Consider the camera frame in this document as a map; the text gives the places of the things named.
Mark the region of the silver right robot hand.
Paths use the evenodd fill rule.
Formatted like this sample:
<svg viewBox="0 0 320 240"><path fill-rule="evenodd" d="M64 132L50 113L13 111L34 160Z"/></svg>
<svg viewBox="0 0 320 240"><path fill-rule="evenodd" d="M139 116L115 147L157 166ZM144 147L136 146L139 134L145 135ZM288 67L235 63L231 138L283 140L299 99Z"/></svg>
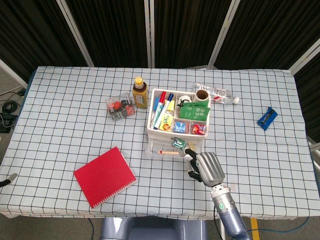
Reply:
<svg viewBox="0 0 320 240"><path fill-rule="evenodd" d="M191 156L189 161L191 169L187 171L191 178L210 188L223 182L225 174L214 152L196 153L190 148L186 148L184 152Z"/></svg>

